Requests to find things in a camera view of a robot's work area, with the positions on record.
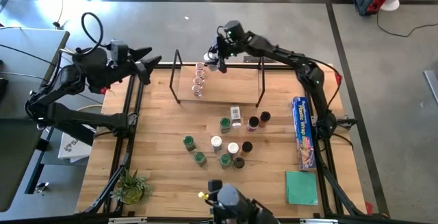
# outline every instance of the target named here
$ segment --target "small plant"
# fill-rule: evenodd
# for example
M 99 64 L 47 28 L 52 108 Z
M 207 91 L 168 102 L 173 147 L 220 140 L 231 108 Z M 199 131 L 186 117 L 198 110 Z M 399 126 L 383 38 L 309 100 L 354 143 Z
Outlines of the small plant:
M 130 176 L 125 169 L 116 183 L 116 189 L 111 192 L 111 198 L 126 204 L 143 204 L 152 195 L 153 187 L 146 183 L 145 177 L 137 177 L 136 172 Z

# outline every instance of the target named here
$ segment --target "black table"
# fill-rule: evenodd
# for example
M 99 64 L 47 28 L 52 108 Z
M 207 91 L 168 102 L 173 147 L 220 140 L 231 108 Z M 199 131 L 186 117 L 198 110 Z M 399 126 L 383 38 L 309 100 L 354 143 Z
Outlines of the black table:
M 47 29 L 0 29 L 0 44 L 25 51 L 52 63 L 70 34 Z M 23 73 L 50 79 L 54 66 L 31 56 L 0 47 L 2 72 Z M 27 117 L 24 104 L 30 90 L 39 89 L 42 80 L 32 77 L 1 74 L 9 80 L 5 97 L 0 103 L 0 211 L 10 207 L 24 176 L 27 165 L 40 141 L 42 131 Z

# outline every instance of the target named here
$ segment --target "wooden tabletop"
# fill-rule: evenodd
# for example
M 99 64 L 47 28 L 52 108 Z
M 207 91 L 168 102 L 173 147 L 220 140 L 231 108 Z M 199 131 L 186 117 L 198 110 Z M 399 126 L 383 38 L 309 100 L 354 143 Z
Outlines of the wooden tabletop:
M 330 99 L 337 87 L 335 75 L 328 68 L 322 69 L 326 76 L 324 90 L 327 99 Z M 292 98 L 304 95 L 293 71 L 267 70 L 266 93 L 259 108 L 254 104 L 240 105 L 244 124 L 250 116 L 269 111 L 271 120 L 266 128 L 249 133 L 243 125 L 240 129 L 232 129 L 229 134 L 220 134 L 219 121 L 230 115 L 230 105 L 199 101 L 178 104 L 168 87 L 170 73 L 168 69 L 155 69 L 151 76 L 152 84 L 144 88 L 131 160 L 131 171 L 138 169 L 138 175 L 148 177 L 154 187 L 153 196 L 143 206 L 125 206 L 125 213 L 135 211 L 136 216 L 148 217 L 210 217 L 209 206 L 197 196 L 200 191 L 207 192 L 209 179 L 233 184 L 248 198 L 264 204 L 277 218 L 312 217 L 315 212 L 323 213 L 319 192 L 318 206 L 290 205 L 286 201 L 285 172 L 298 170 L 290 103 Z M 106 94 L 103 113 L 122 111 L 127 82 L 126 79 L 112 86 L 114 93 Z M 135 96 L 134 91 L 131 107 L 134 106 Z M 331 104 L 331 109 L 337 116 L 344 115 L 339 95 Z M 348 133 L 342 128 L 336 132 L 348 138 Z M 207 164 L 203 168 L 185 150 L 182 139 L 186 135 L 193 136 L 198 150 L 207 156 Z M 215 135 L 222 137 L 224 145 L 230 142 L 241 145 L 247 140 L 253 143 L 253 151 L 245 157 L 246 165 L 241 171 L 220 168 L 210 145 L 210 138 Z M 116 139 L 111 135 L 94 141 L 77 211 L 85 210 L 106 185 L 115 144 Z M 335 136 L 331 144 L 339 184 L 358 209 L 365 212 L 352 148 Z M 330 187 L 328 195 L 334 210 Z

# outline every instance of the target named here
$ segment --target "green cloth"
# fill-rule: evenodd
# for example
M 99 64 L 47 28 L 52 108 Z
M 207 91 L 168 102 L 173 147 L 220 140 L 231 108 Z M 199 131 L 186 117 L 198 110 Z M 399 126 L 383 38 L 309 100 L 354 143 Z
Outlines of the green cloth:
M 286 171 L 286 190 L 287 201 L 290 204 L 318 204 L 315 173 Z

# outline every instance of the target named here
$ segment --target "gray floor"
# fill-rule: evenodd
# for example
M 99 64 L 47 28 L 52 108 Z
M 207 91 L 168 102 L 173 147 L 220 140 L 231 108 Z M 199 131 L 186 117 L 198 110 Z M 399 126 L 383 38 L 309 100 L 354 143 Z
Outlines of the gray floor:
M 395 219 L 436 223 L 438 194 L 434 192 L 438 170 L 433 169 L 433 164 L 438 131 L 433 121 L 438 107 L 422 71 L 438 71 L 438 27 L 398 38 L 380 31 L 375 16 L 360 17 L 353 5 L 333 6 L 390 214 Z M 167 62 L 172 60 L 175 49 L 180 49 L 184 60 L 201 60 L 216 27 L 238 19 L 245 29 L 267 36 L 282 47 L 341 68 L 324 4 L 64 0 L 61 23 L 67 21 L 64 28 L 71 33 L 68 47 L 92 44 L 80 27 L 80 16 L 88 11 L 101 18 L 104 41 L 119 38 L 133 48 L 152 46 L 153 54 L 163 55 Z M 10 0 L 0 13 L 0 21 L 6 25 L 52 28 L 59 12 L 60 0 Z M 380 23 L 392 32 L 406 34 L 412 27 L 438 22 L 437 18 L 436 5 L 403 5 L 395 12 L 382 12 Z M 98 34 L 91 19 L 87 26 L 93 35 Z M 102 101 L 102 96 L 87 95 Z M 341 96 L 351 115 L 345 85 Z M 71 108 L 93 104 L 83 98 L 65 102 Z M 351 136 L 365 200 L 374 203 L 356 129 L 352 129 Z M 45 169 L 42 180 L 54 182 L 57 187 L 44 196 L 25 196 L 21 186 L 11 209 L 0 213 L 0 219 L 73 212 L 82 177 L 83 169 L 78 167 Z M 22 213 L 23 206 L 35 210 Z

